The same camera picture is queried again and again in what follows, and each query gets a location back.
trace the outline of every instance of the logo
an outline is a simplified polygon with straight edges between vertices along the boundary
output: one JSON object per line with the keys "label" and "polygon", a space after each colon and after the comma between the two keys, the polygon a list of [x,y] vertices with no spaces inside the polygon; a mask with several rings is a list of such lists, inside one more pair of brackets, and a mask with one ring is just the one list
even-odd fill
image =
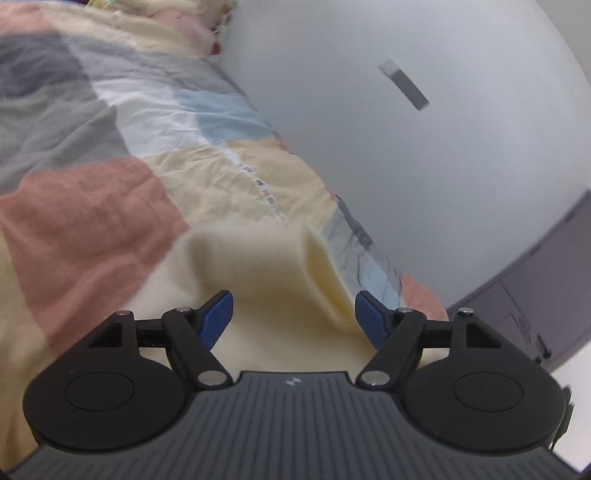
{"label": "logo", "polygon": [[290,387],[297,387],[298,385],[300,385],[301,383],[303,383],[303,381],[300,380],[297,377],[291,377],[291,378],[288,378],[285,381],[285,383],[288,384]]}

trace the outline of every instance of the gray ribbed surface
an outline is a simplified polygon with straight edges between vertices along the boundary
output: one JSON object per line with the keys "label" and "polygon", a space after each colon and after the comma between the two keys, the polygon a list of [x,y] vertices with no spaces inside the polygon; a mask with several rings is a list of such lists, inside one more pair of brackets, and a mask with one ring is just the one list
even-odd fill
{"label": "gray ribbed surface", "polygon": [[[301,383],[289,381],[297,377]],[[196,397],[167,433],[121,453],[42,447],[14,480],[570,480],[545,449],[464,455],[415,431],[383,393],[345,374],[245,373]]]}

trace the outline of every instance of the white fabric patch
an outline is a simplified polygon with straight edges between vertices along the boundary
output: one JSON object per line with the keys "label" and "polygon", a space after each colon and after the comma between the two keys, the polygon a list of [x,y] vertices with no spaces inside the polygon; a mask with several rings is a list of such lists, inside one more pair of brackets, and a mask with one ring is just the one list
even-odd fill
{"label": "white fabric patch", "polygon": [[134,157],[207,144],[197,114],[183,109],[171,87],[137,79],[101,80],[92,85],[99,98],[117,108],[117,129]]}

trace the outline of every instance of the white wall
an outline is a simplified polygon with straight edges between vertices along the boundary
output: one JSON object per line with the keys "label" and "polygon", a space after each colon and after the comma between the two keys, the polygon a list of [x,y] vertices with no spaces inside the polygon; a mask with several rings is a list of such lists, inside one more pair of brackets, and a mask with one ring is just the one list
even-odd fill
{"label": "white wall", "polygon": [[[387,57],[425,110],[378,69]],[[588,184],[591,89],[535,0],[239,0],[222,66],[446,304]]]}
{"label": "white wall", "polygon": [[538,0],[558,28],[591,81],[591,2],[589,0]]}

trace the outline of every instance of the light blue fabric patch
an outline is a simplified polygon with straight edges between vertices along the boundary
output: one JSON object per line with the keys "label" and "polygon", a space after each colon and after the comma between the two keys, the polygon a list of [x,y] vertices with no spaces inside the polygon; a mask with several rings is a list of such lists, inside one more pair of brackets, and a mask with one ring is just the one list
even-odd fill
{"label": "light blue fabric patch", "polygon": [[274,136],[263,117],[238,93],[176,90],[178,102],[197,114],[199,130],[213,145]]}
{"label": "light blue fabric patch", "polygon": [[394,310],[400,307],[400,296],[390,283],[387,273],[373,257],[368,258],[365,266],[362,288],[376,297],[387,309]]}

